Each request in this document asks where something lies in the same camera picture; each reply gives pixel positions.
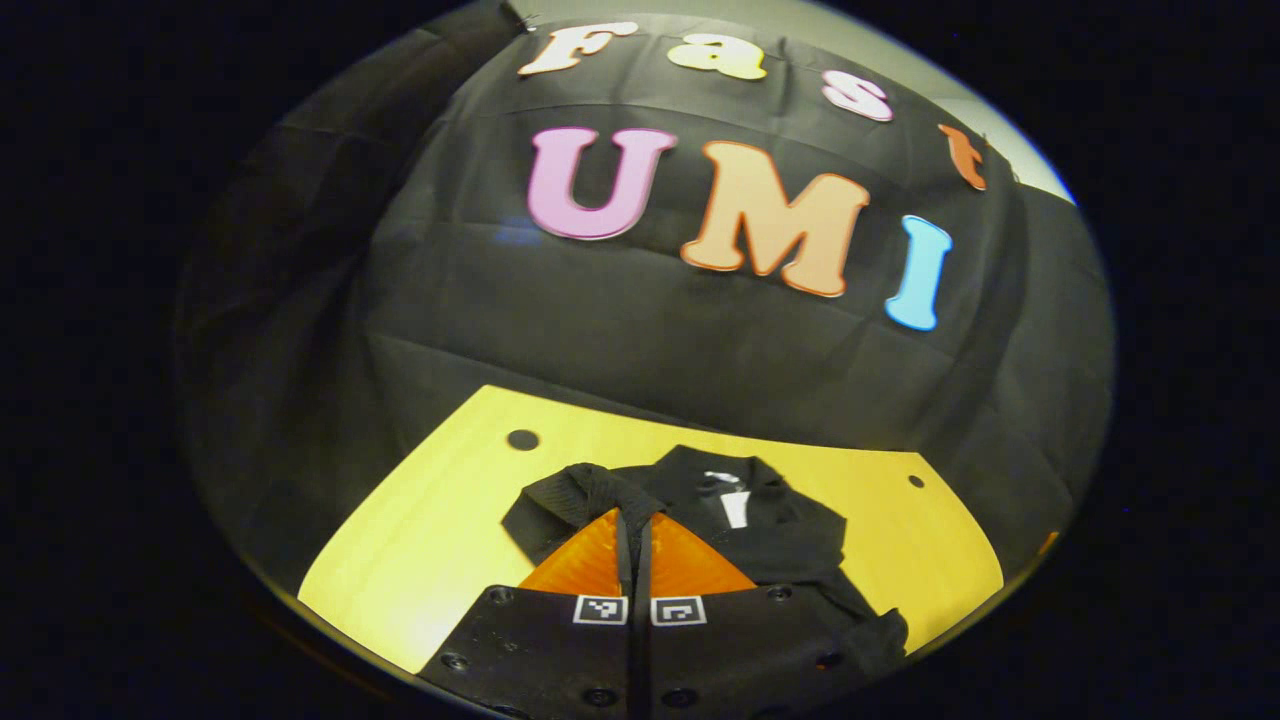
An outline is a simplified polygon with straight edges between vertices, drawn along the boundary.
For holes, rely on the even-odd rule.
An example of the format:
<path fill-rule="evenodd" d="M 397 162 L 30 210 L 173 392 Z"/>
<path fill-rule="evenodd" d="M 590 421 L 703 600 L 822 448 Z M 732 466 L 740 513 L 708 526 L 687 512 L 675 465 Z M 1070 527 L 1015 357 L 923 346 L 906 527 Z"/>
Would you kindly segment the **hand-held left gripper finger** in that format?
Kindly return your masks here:
<path fill-rule="evenodd" d="M 632 562 L 613 509 L 517 585 L 489 585 L 419 676 L 516 719 L 627 715 Z"/>
<path fill-rule="evenodd" d="M 636 566 L 639 719 L 800 719 L 867 688 L 850 642 L 792 583 L 708 592 L 727 562 L 673 556 L 676 523 L 643 532 Z"/>

